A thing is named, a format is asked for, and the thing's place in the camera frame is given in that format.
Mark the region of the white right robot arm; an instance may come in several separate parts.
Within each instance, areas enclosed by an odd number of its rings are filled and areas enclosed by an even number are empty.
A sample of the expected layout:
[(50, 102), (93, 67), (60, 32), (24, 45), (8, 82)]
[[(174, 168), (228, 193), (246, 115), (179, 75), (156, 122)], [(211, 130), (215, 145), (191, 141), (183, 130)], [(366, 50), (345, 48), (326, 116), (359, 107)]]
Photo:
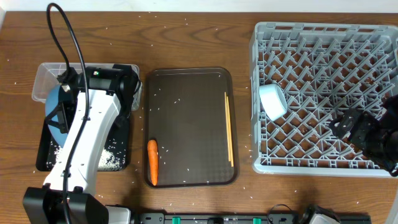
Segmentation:
[(388, 98), (382, 107), (386, 109), (381, 119), (355, 108), (332, 120), (328, 127), (339, 139), (362, 151), (363, 155), (397, 177), (397, 96)]

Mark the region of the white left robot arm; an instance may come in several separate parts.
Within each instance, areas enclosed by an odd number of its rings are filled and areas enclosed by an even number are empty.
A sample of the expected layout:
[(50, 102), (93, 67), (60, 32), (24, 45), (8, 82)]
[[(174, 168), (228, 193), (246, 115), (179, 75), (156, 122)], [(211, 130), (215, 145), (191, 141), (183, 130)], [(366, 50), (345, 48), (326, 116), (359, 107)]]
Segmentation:
[(132, 212), (95, 199), (98, 165), (114, 126), (128, 126), (141, 81), (135, 65), (86, 67), (67, 81), (74, 115), (71, 124), (53, 115), (64, 112), (59, 101), (46, 122), (66, 133), (58, 162), (41, 188), (29, 187), (22, 204), (31, 223), (131, 223)]

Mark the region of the orange carrot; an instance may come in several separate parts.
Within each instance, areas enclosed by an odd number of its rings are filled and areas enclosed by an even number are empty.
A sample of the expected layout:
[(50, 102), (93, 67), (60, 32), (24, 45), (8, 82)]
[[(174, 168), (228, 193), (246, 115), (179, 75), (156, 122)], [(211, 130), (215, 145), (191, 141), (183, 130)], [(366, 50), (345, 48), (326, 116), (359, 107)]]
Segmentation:
[(149, 158), (150, 180), (152, 185), (156, 186), (159, 174), (159, 153), (156, 140), (149, 140), (147, 143), (147, 153)]

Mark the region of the blue plate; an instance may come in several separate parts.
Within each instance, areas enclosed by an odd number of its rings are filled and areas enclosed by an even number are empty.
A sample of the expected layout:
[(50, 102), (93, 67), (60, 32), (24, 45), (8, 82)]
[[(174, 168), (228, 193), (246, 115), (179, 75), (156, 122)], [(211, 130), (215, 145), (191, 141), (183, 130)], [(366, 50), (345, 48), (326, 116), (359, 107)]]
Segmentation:
[(53, 88), (45, 102), (45, 123), (57, 144), (63, 147), (75, 115), (75, 102), (61, 85)]

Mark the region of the light blue rice bowl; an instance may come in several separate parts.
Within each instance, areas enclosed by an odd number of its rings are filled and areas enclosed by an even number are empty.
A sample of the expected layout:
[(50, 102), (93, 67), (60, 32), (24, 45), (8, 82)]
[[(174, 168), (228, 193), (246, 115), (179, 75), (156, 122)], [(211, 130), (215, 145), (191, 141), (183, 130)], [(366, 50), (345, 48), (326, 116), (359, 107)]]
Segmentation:
[(273, 83), (259, 87), (261, 105), (271, 121), (281, 118), (287, 112), (287, 102), (279, 85)]

